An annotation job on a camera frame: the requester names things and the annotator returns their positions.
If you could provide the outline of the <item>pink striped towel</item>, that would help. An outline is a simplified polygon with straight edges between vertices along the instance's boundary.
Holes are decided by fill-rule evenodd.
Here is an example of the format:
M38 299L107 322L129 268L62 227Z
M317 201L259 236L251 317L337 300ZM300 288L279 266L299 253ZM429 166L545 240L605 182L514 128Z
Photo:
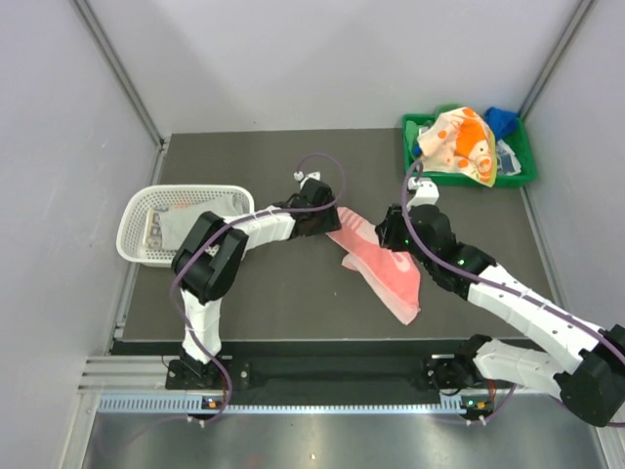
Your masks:
M421 274L405 252L393 252L379 245L375 227L347 207L338 208L342 228L328 234L347 254L346 269L358 272L376 296L403 325L419 312Z

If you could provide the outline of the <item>grey white towel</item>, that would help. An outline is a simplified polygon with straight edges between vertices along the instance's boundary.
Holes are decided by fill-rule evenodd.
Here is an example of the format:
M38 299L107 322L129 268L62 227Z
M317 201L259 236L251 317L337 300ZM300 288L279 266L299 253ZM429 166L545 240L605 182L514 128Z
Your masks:
M169 208L159 215L161 247L165 250L178 250L198 218L205 212L212 212L222 218L245 213L241 200L232 194L193 205Z

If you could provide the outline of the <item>colourful rabbit print towel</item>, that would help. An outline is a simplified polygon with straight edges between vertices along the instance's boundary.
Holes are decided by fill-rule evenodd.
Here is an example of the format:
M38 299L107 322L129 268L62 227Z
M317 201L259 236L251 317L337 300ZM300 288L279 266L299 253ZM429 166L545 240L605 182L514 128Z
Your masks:
M184 213L190 208L189 203L150 207L146 212L146 223L141 241L141 253L151 267L168 267L173 257L185 240L193 221ZM174 211L167 217L165 230L162 230L160 217Z

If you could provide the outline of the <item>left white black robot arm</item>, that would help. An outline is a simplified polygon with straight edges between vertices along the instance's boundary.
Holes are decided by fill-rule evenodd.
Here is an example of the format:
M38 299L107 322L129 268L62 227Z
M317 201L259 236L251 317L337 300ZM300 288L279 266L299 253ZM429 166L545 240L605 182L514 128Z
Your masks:
M219 321L247 251L273 242L325 235L341 228L335 195L311 176L286 201L241 216L199 215L176 252L171 269L185 307L185 338L175 364L200 387L221 378Z

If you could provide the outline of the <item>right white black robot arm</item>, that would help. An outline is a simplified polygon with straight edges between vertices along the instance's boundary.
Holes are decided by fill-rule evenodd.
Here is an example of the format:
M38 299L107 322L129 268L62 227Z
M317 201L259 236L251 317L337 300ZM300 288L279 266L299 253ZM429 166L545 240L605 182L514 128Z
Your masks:
M482 308L536 344L511 346L485 335L465 341L456 375L476 387L503 380L547 394L595 427L618 427L624 405L624 328L581 320L526 287L492 256L457 240L433 205L389 207L375 227L380 245L416 259L435 284Z

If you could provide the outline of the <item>orange cream patterned towel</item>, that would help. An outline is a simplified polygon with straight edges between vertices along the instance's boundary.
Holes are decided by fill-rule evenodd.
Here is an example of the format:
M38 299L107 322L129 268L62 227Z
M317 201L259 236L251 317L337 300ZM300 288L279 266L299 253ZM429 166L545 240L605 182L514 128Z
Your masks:
M425 172L459 175L485 187L494 186L494 134L473 109L457 107L442 112L417 136L415 144Z

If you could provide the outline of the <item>blue white patterned cloth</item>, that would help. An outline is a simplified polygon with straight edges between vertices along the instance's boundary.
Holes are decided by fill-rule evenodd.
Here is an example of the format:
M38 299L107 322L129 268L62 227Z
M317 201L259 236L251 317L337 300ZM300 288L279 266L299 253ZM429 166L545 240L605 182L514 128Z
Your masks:
M496 142L497 172L504 176L517 176L521 173L521 163L512 147L503 139Z

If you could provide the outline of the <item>green plastic bin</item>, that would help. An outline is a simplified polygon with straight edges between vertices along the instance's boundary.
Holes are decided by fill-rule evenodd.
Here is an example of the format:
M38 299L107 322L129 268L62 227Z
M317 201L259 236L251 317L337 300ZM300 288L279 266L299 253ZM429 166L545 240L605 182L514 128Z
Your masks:
M407 125L414 123L416 125L426 124L433 121L435 115L431 113L407 113L401 119L402 144L403 144L403 166L407 172L413 162L410 144L408 141ZM498 175L494 184L495 188L522 188L525 184L534 181L537 177L537 169L534 156L526 133L524 122L516 115L517 128L514 132L507 135L503 141L509 145L515 153L516 158L521 164L521 172L518 175ZM476 188L479 184L470 178L458 174L425 172L424 176L432 179L436 184L441 186L452 187L472 187Z

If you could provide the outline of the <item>green cloth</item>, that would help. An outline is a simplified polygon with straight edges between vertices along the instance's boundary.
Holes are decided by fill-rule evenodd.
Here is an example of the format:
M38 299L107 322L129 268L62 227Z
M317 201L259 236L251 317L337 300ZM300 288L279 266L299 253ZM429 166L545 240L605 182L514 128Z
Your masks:
M459 104L459 103L448 103L448 104L438 105L435 108L434 114L435 116L439 116L442 113L449 112L454 109L461 108L463 106L464 106L463 104Z

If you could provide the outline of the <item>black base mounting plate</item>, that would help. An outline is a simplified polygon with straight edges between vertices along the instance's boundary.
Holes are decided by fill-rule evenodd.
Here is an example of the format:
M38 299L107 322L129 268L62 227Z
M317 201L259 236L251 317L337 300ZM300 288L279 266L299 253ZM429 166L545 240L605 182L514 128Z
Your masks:
M459 392L487 381L450 356L278 354L221 355L208 363L186 354L168 364L168 390L233 390L237 394L270 384L402 384L418 391Z

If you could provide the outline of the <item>white perforated plastic basket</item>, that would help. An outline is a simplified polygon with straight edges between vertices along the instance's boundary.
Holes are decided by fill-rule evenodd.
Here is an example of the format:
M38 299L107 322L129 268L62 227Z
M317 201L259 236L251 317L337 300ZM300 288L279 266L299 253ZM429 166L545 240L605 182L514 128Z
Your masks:
M136 192L128 202L122 215L116 237L119 255L128 262L143 264L141 241L146 223L146 212L150 207L205 202L221 195L232 194L241 200L245 213L255 210L255 200L250 191L233 185L155 185Z

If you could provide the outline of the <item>aluminium frame rail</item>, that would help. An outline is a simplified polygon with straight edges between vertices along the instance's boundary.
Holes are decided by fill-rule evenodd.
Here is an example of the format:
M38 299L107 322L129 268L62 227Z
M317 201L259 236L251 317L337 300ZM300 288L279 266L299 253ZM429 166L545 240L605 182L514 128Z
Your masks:
M81 392L143 392L165 388L174 356L90 357L78 384Z

